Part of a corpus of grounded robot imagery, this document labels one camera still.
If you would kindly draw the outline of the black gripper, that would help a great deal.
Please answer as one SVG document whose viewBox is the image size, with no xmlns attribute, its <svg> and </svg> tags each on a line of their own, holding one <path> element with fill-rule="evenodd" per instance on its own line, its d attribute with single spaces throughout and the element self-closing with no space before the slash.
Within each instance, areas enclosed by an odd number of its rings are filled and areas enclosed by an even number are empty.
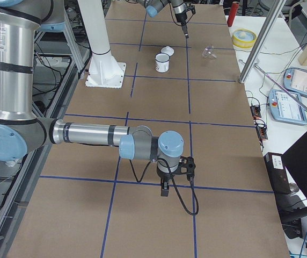
<svg viewBox="0 0 307 258">
<path fill-rule="evenodd" d="M 189 34 L 188 34 L 188 28 L 187 28 L 187 25 L 186 25 L 186 20 L 187 20 L 186 11 L 181 12 L 181 13 L 176 13 L 176 20 L 177 20 L 178 23 L 180 23 L 185 38 L 188 39 Z"/>
<path fill-rule="evenodd" d="M 169 188 L 170 188 L 169 181 L 171 179 L 171 176 L 169 173 L 165 173 L 160 169 L 157 169 L 157 175 L 160 177 L 160 186 L 161 186 L 160 195 L 162 197 L 167 197 L 169 195 Z"/>
</svg>

